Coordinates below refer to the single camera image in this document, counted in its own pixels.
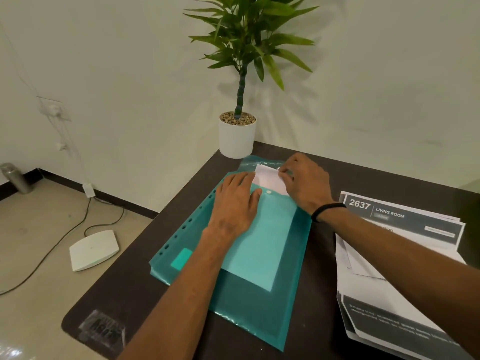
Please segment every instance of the forearm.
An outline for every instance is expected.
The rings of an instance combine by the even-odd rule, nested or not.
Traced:
[[[177,279],[119,360],[187,360],[195,353],[215,283],[228,251],[224,234],[207,228]]]
[[[480,358],[480,271],[350,213],[321,214],[409,302]]]

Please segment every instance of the plant stem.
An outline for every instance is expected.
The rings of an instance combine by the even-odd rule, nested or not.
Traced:
[[[245,77],[247,76],[248,64],[243,64],[240,68],[240,82],[238,83],[237,107],[235,108],[235,118],[238,120],[242,116],[243,92],[245,91]]]

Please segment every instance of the black wristband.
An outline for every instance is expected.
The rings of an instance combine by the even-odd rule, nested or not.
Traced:
[[[336,208],[336,207],[343,207],[343,208],[347,208],[346,205],[344,205],[343,203],[330,203],[330,204],[324,204],[323,206],[320,206],[319,208],[317,208],[315,210],[315,212],[311,215],[311,220],[313,222],[320,222],[317,220],[317,217],[318,215],[320,215],[323,211],[325,210],[328,210],[329,208]]]

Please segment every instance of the stack of paper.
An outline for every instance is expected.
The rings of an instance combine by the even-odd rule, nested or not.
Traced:
[[[465,263],[457,252],[465,224],[457,217],[348,192],[340,202],[375,225]],[[338,235],[335,255],[337,300],[350,339],[404,359],[472,359]]]

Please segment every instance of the person's left arm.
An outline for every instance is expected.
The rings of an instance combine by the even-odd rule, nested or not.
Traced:
[[[177,279],[118,357],[189,360],[194,356],[225,255],[257,213],[255,173],[229,175],[216,189],[210,222]]]

